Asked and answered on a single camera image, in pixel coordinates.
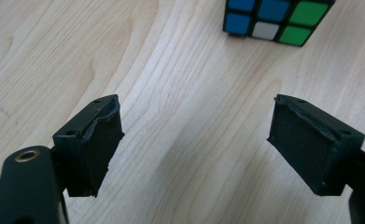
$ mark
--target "light wood surface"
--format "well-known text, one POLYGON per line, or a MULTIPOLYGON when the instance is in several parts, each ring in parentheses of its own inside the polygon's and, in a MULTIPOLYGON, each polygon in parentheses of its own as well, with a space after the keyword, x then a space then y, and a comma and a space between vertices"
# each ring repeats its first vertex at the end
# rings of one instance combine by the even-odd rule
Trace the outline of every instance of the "light wood surface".
POLYGON ((349 223, 268 136, 278 93, 365 133, 365 1, 339 0, 305 47, 222 32, 224 0, 0 1, 0 172, 91 100, 126 133, 71 223, 349 223))

